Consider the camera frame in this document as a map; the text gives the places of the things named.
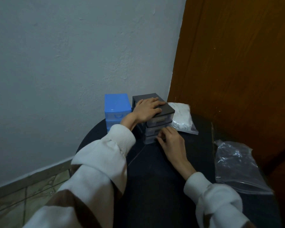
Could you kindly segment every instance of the wrist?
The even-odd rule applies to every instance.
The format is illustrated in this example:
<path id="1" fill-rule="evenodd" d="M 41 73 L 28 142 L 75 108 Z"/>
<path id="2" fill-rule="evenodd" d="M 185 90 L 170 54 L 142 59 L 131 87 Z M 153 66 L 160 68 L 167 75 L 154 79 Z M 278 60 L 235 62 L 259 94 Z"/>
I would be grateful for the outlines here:
<path id="1" fill-rule="evenodd" d="M 121 125 L 127 127 L 129 130 L 133 130 L 134 127 L 137 125 L 137 117 L 135 113 L 129 113 L 125 116 L 122 121 L 120 122 Z"/>
<path id="2" fill-rule="evenodd" d="M 175 169 L 179 172 L 179 174 L 187 181 L 187 179 L 194 173 L 196 170 L 191 165 L 191 163 L 187 160 L 175 165 Z"/>

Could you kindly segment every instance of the white wall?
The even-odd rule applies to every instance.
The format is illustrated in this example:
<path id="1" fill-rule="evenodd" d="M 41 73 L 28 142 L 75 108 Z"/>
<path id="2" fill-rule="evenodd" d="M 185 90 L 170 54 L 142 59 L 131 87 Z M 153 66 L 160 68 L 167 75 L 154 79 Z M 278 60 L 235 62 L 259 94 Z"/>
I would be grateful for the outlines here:
<path id="1" fill-rule="evenodd" d="M 167 99 L 185 0 L 0 0 L 0 185 L 75 154 L 104 94 Z"/>

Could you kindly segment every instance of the white sweater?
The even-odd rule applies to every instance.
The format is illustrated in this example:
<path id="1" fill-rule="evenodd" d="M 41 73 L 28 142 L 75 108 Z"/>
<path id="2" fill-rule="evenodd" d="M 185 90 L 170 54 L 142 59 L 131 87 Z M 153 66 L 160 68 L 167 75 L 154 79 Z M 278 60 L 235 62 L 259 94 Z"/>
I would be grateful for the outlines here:
<path id="1" fill-rule="evenodd" d="M 114 125 L 101 140 L 82 148 L 72 160 L 72 177 L 24 227 L 112 228 L 114 203 L 127 181 L 125 157 L 134 144 L 129 129 Z M 211 184 L 201 172 L 188 178 L 184 193 L 196 204 L 200 228 L 251 224 L 242 214 L 239 194 L 227 185 Z"/>

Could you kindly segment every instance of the plastic bag with white contents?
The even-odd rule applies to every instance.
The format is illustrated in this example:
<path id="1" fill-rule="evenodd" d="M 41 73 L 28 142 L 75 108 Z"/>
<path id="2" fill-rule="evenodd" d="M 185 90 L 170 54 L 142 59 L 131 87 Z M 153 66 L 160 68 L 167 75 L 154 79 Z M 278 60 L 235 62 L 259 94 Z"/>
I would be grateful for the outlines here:
<path id="1" fill-rule="evenodd" d="M 244 194 L 271 195 L 259 168 L 251 155 L 252 149 L 238 142 L 214 142 L 218 148 L 215 155 L 215 179 L 217 183 L 231 186 Z"/>
<path id="2" fill-rule="evenodd" d="M 198 130 L 191 118 L 190 106 L 184 103 L 175 102 L 168 102 L 168 104 L 175 110 L 171 127 L 175 128 L 177 131 L 198 134 Z"/>

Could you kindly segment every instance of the ribbed cuff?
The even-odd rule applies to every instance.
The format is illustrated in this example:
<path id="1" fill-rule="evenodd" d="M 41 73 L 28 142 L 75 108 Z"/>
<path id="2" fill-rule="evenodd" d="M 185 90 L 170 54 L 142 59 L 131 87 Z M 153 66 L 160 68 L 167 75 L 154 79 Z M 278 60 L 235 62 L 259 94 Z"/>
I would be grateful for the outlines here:
<path id="1" fill-rule="evenodd" d="M 136 142 L 131 130 L 120 124 L 113 125 L 107 136 L 118 145 L 124 156 Z"/>
<path id="2" fill-rule="evenodd" d="M 201 172 L 196 172 L 187 179 L 184 186 L 184 193 L 197 204 L 199 196 L 211 184 L 212 183 L 209 182 Z"/>

